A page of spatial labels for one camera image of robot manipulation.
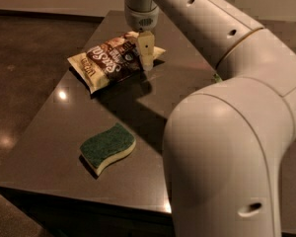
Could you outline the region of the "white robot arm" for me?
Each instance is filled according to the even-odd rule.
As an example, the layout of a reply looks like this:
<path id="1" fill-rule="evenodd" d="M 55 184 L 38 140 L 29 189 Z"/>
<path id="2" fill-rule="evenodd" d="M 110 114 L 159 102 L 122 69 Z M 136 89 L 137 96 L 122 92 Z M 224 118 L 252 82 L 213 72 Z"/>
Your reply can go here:
<path id="1" fill-rule="evenodd" d="M 296 139 L 296 54 L 225 0 L 124 0 L 152 66 L 164 12 L 221 77 L 170 114 L 163 162 L 176 237 L 281 237 L 279 176 Z"/>

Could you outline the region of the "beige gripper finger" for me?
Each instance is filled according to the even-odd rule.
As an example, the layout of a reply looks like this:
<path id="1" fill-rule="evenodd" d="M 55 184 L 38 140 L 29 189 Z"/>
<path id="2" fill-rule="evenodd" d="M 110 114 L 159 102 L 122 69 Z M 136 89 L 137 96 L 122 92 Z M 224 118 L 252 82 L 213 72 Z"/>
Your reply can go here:
<path id="1" fill-rule="evenodd" d="M 137 49 L 141 65 L 145 71 L 153 68 L 153 53 L 154 53 L 155 37 L 149 32 L 142 32 L 137 38 Z"/>

